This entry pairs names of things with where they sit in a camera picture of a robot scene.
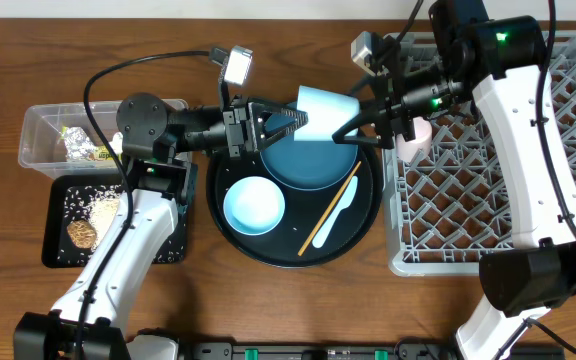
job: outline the brown food item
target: brown food item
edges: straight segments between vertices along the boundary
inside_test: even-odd
[[[71,222],[66,230],[72,243],[80,249],[90,249],[97,240],[95,229],[85,220]]]

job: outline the dish rack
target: dish rack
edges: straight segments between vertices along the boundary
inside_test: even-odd
[[[557,32],[550,63],[557,124],[576,183],[576,32]],[[438,61],[431,33],[402,41],[406,71]],[[383,150],[389,267],[400,276],[477,275],[484,254],[513,248],[508,194],[486,124],[473,117],[432,122],[430,154],[410,163]]]

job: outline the wooden table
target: wooden table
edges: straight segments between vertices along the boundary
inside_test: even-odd
[[[427,23],[413,30],[428,31]],[[85,82],[111,64],[147,54],[235,44],[253,49],[247,94],[294,99],[299,85],[343,92],[361,72],[349,58],[362,30],[385,34],[393,21],[0,20],[0,359],[26,311],[46,313],[80,269],[40,261],[51,180],[17,163],[26,109],[81,101]],[[576,24],[564,24],[576,29]],[[205,59],[140,65],[98,82],[93,100],[145,91],[191,105],[217,102],[218,68]],[[215,227],[205,199],[207,160],[191,210],[189,253],[154,266],[131,313],[128,335],[166,327],[188,340],[395,343],[404,336],[447,339],[482,296],[476,277],[400,278],[386,266],[383,215],[343,257],[285,270],[237,251]],[[576,298],[544,318],[576,345]],[[550,341],[530,330],[523,341]]]

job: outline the black plate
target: black plate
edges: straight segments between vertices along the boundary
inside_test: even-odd
[[[301,257],[297,252],[345,178],[322,190],[297,190],[276,181],[264,167],[259,155],[231,160],[222,152],[211,159],[208,168],[206,198],[211,215],[226,239],[253,259],[280,267],[307,267],[326,263],[352,249],[368,232],[379,212],[382,175],[374,149],[360,147],[355,164],[357,161],[361,161],[362,165],[356,173],[359,184],[353,202],[339,214],[324,245],[319,249],[310,245]],[[259,236],[247,236],[233,230],[223,213],[227,189],[249,176],[272,180],[279,186],[286,200],[286,211],[279,225]]]
[[[80,267],[88,263],[92,255],[90,249],[81,249],[73,244],[67,232],[67,226],[74,220],[87,220],[81,213],[76,213],[76,209],[70,210],[66,214],[64,204],[71,203],[68,190],[71,193],[77,192],[77,197],[88,204],[88,192],[100,186],[109,187],[119,185],[121,190],[121,177],[117,175],[66,175],[56,179],[50,189],[50,200],[48,203],[48,216],[46,219],[46,230],[44,232],[44,245],[41,252],[41,262],[49,268]],[[153,264],[172,264],[184,258],[186,252],[186,232],[174,240],[166,241],[157,255],[153,259]]]

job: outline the wooden stick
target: wooden stick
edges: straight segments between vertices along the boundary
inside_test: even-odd
[[[361,161],[357,163],[357,165],[355,166],[354,169],[352,169],[352,171],[350,172],[350,175],[348,175],[348,178],[346,179],[344,184],[341,185],[341,188],[337,192],[337,195],[335,195],[335,197],[332,199],[332,202],[330,203],[330,205],[328,205],[328,209],[326,209],[324,214],[321,216],[321,219],[319,219],[319,222],[317,223],[317,225],[315,225],[315,228],[312,229],[310,236],[308,236],[308,239],[306,239],[306,242],[301,247],[301,250],[299,250],[299,253],[298,253],[299,256],[303,255],[304,251],[306,251],[306,248],[308,247],[308,245],[310,245],[310,242],[312,241],[312,239],[317,234],[317,231],[319,231],[319,229],[321,228],[321,225],[324,224],[324,221],[326,220],[326,218],[328,218],[328,215],[330,214],[332,209],[334,209],[335,205],[337,204],[337,201],[339,201],[341,194],[343,194],[344,191],[346,191],[348,184],[350,184],[350,180],[352,179],[353,176],[355,176],[357,169],[359,169],[359,165],[361,165]]]

